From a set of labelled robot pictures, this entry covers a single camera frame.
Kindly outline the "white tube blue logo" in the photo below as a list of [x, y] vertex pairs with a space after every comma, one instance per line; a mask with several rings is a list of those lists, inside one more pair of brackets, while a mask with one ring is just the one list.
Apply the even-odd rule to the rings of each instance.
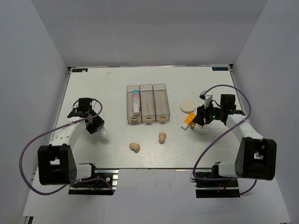
[[104, 139], [107, 139], [107, 131], [105, 129], [104, 126], [101, 126], [97, 129], [97, 132], [99, 133], [99, 135], [104, 138]]

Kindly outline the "white tube pink blue print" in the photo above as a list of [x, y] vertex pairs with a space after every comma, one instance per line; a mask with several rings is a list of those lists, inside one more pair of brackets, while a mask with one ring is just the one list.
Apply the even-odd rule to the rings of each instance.
[[139, 116], [140, 115], [140, 91], [133, 90], [132, 92], [132, 108], [133, 108], [133, 115]]

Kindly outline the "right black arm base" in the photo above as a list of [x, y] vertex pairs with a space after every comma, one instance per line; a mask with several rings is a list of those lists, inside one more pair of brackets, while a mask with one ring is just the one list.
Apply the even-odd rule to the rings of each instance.
[[237, 198], [240, 197], [237, 180], [200, 181], [195, 180], [196, 198]]

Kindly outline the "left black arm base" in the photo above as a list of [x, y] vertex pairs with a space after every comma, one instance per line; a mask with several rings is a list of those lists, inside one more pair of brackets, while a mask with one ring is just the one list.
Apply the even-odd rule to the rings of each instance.
[[116, 190], [119, 170], [94, 169], [92, 176], [69, 187], [69, 195], [112, 196]]

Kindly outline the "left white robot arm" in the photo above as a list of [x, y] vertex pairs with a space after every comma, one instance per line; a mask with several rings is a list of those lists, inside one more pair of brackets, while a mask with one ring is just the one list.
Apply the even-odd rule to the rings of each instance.
[[98, 183], [99, 175], [91, 164], [77, 164], [72, 150], [80, 135], [94, 134], [104, 120], [93, 110], [93, 98], [79, 98], [67, 116], [66, 127], [47, 146], [38, 149], [39, 181], [42, 185], [73, 185], [83, 180], [88, 186]]

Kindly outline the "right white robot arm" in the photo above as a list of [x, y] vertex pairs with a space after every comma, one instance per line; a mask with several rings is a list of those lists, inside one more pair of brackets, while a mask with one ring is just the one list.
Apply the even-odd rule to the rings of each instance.
[[221, 121], [228, 132], [233, 132], [240, 146], [234, 161], [216, 162], [210, 175], [205, 177], [194, 172], [194, 178], [212, 181], [216, 186], [237, 178], [272, 180], [275, 176], [277, 144], [272, 139], [264, 138], [251, 126], [245, 113], [236, 108], [235, 95], [222, 94], [217, 107], [213, 105], [211, 93], [201, 94], [200, 98], [204, 104], [197, 108], [193, 122], [204, 126], [214, 120]]

